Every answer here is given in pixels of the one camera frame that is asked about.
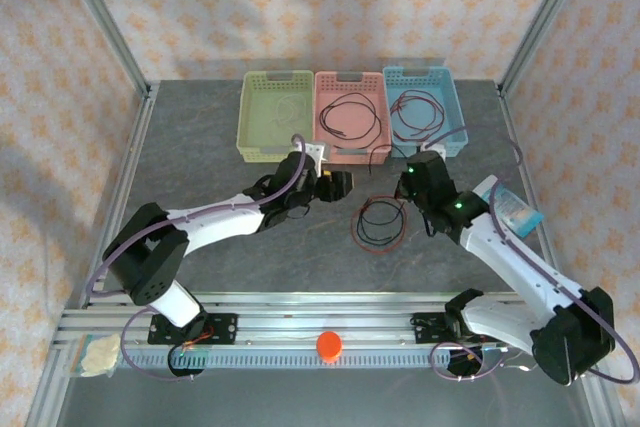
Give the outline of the blue white wipes packet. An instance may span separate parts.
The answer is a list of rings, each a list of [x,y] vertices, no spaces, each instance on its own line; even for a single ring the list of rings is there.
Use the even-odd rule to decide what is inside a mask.
[[[491,191],[496,183],[499,185],[494,192],[493,205],[497,219],[503,224],[503,229],[508,228],[520,239],[525,239],[541,223],[543,214],[499,183],[495,175],[486,177],[472,189],[472,192],[490,204]]]

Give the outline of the green plastic basket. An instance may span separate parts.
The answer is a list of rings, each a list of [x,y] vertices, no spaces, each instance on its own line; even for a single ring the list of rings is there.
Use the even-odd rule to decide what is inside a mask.
[[[240,97],[236,148],[247,163],[278,163],[295,134],[313,139],[314,73],[249,71]]]

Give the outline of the small beige bag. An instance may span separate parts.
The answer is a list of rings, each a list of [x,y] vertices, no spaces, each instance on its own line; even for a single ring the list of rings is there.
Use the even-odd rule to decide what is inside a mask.
[[[70,375],[83,378],[111,377],[121,359],[120,341],[121,336],[117,333],[83,336],[72,359]]]

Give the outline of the orange round button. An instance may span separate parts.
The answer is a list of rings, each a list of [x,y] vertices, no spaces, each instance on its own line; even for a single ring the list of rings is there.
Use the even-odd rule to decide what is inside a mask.
[[[316,340],[316,352],[323,362],[335,363],[343,352],[341,337],[333,331],[321,333]]]

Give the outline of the pink plastic basket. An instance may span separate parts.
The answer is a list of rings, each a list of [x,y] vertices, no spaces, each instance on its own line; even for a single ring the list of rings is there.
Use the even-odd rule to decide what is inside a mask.
[[[318,71],[314,76],[313,139],[336,165],[381,165],[391,151],[390,116],[380,72]]]

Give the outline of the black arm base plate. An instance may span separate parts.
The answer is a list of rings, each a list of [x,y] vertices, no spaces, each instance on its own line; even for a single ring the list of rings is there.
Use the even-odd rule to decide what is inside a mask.
[[[446,312],[417,312],[410,319],[417,344],[457,342],[497,344],[498,339],[473,333],[463,322]]]
[[[183,327],[173,325],[165,316],[151,318],[147,342],[150,345],[233,345],[238,315],[201,312]]]

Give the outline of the blue plastic basket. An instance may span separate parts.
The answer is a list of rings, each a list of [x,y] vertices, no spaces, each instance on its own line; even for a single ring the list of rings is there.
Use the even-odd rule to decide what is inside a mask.
[[[439,136],[447,156],[455,157],[468,144],[461,105],[451,72],[446,67],[383,69],[392,147],[390,156],[403,158]]]

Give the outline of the aluminium mounting rail beam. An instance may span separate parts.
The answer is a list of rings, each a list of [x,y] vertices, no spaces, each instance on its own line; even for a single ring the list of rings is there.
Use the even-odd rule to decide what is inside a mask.
[[[408,349],[415,345],[410,318],[437,312],[455,293],[195,293],[212,313],[238,314],[236,346],[247,349],[312,349],[316,338],[334,331],[346,349]],[[86,309],[65,309],[53,337],[62,348],[84,336],[121,333],[139,310],[124,295],[90,300]],[[150,315],[127,330],[127,347],[146,347]]]

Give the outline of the aluminium frame post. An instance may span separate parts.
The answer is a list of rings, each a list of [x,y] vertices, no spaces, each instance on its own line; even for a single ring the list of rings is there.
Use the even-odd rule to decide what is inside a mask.
[[[565,0],[542,0],[502,79],[496,84],[501,98],[507,98],[523,75],[525,67],[550,29]]]
[[[142,73],[105,0],[84,1],[132,81],[135,90],[142,97],[147,97],[151,90],[151,85]]]

